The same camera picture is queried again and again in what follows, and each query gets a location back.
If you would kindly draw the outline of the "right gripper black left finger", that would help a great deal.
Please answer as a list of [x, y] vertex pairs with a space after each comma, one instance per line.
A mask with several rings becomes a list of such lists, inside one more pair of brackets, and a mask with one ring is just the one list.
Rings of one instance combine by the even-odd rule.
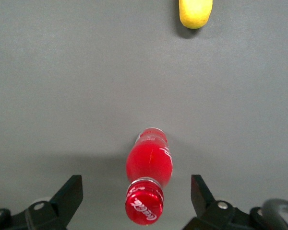
[[83, 200], [81, 175], [73, 175], [49, 200], [25, 210], [29, 230], [65, 230]]

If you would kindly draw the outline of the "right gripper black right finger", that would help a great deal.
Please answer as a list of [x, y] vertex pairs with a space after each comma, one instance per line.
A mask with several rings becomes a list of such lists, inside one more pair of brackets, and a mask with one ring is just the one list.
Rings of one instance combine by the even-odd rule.
[[196, 217], [185, 225], [186, 230], [251, 230], [248, 214], [229, 202], [215, 200], [200, 175], [191, 176], [191, 201]]

